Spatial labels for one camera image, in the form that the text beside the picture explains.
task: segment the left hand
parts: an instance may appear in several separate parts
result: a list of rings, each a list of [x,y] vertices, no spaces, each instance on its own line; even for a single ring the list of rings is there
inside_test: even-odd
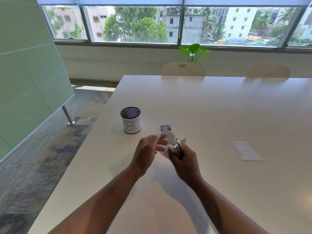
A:
[[[130,168],[135,170],[139,177],[142,177],[146,173],[154,160],[156,152],[165,151],[165,148],[158,146],[158,144],[168,144],[168,142],[164,140],[165,137],[165,134],[158,134],[140,139],[133,159],[129,165]]]

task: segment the chair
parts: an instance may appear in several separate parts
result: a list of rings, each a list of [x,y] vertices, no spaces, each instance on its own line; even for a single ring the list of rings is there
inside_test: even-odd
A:
[[[247,77],[290,78],[291,70],[274,63],[255,63],[248,67]]]
[[[185,61],[170,62],[161,69],[161,75],[205,76],[206,70],[200,64]]]

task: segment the right hand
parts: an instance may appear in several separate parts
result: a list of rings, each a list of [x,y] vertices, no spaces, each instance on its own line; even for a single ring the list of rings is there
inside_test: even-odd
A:
[[[169,158],[180,179],[192,188],[193,185],[202,179],[197,156],[186,144],[181,143],[181,148],[184,153],[184,157],[181,160],[179,159],[179,154],[176,154],[172,149],[168,149]]]

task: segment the building window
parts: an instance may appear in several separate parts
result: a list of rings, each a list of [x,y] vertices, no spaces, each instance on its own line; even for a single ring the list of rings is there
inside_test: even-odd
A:
[[[69,39],[68,33],[63,32],[63,36],[64,36],[65,39]]]
[[[65,15],[64,18],[67,22],[71,22],[71,17],[69,15]]]

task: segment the gray carpet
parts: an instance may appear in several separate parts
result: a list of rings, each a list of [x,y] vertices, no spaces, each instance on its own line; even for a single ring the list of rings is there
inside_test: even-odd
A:
[[[74,90],[75,125],[58,110],[0,164],[0,234],[29,231],[112,94]]]

